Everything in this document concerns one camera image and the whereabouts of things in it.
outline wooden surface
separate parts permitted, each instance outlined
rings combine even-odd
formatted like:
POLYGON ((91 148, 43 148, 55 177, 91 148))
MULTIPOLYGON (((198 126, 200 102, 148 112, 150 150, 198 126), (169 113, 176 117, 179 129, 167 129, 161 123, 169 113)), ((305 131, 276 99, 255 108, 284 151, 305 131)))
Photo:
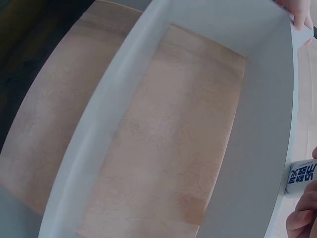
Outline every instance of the wooden surface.
POLYGON ((170 26, 107 152, 81 237, 195 237, 244 66, 236 53, 170 26))
POLYGON ((43 214, 76 125, 141 12, 95 2, 53 51, 5 141, 0 183, 43 214))

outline label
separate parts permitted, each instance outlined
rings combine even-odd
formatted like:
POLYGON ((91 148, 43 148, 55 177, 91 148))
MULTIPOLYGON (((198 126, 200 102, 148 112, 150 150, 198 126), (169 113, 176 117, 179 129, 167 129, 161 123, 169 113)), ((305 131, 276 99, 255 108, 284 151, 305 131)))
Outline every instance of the label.
POLYGON ((287 181, 285 193, 292 195, 303 194, 305 187, 317 180, 317 160, 293 162, 287 181))

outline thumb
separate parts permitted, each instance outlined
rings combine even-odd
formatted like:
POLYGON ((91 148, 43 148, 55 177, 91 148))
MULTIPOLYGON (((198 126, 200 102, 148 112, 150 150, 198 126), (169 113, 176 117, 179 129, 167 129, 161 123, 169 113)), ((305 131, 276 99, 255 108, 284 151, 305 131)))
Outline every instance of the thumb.
POLYGON ((317 146, 316 148, 313 150, 313 158, 317 159, 317 146))

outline white box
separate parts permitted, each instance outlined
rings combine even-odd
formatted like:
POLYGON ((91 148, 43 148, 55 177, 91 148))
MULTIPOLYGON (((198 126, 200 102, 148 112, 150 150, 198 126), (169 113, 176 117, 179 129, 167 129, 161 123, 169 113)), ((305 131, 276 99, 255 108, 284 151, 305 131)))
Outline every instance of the white box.
POLYGON ((269 235, 295 138, 297 49, 312 32, 307 27, 296 31, 288 14, 267 0, 153 0, 77 125, 53 185, 40 238, 76 237, 118 123, 171 23, 247 57, 230 140, 197 237, 269 235))

